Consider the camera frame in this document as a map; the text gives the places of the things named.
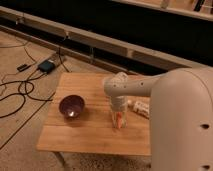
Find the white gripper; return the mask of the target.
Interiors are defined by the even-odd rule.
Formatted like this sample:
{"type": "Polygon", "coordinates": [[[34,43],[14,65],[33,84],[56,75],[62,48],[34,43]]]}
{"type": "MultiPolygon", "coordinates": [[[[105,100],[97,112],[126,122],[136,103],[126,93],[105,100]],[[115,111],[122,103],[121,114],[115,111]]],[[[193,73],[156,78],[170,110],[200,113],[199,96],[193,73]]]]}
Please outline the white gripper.
{"type": "Polygon", "coordinates": [[[121,113],[121,128],[125,128],[127,125],[126,108],[127,98],[125,96],[111,97],[110,98],[111,118],[114,128],[117,128],[117,120],[115,112],[121,113]]]}

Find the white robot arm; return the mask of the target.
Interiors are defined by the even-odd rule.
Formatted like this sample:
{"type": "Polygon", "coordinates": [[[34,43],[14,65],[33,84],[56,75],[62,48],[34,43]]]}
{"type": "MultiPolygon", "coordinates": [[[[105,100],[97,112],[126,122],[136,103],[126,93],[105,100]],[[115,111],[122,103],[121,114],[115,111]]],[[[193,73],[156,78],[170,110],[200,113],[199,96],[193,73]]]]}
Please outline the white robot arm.
{"type": "Polygon", "coordinates": [[[125,96],[150,99],[151,171],[213,171],[213,67],[178,68],[148,78],[104,80],[110,107],[125,96]]]}

